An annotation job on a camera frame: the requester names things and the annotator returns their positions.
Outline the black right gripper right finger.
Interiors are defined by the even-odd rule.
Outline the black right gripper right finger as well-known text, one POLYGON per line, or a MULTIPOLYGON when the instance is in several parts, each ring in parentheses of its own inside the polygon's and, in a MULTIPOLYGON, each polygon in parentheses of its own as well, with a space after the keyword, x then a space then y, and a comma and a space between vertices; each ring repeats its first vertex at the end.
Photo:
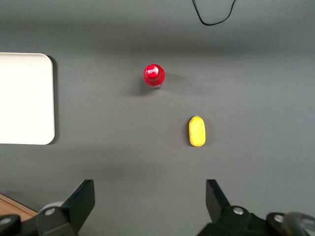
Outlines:
POLYGON ((211 218, 199 236, 266 236, 266 221, 233 206, 215 179, 206 180, 206 208, 211 218))

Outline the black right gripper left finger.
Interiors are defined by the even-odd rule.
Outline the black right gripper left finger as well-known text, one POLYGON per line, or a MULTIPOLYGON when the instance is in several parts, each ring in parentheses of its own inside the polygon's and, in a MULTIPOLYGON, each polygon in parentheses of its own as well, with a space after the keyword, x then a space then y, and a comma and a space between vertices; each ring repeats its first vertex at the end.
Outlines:
POLYGON ((84 180, 62 203, 43 208, 35 217, 40 236, 77 236, 95 206, 95 186, 84 180))

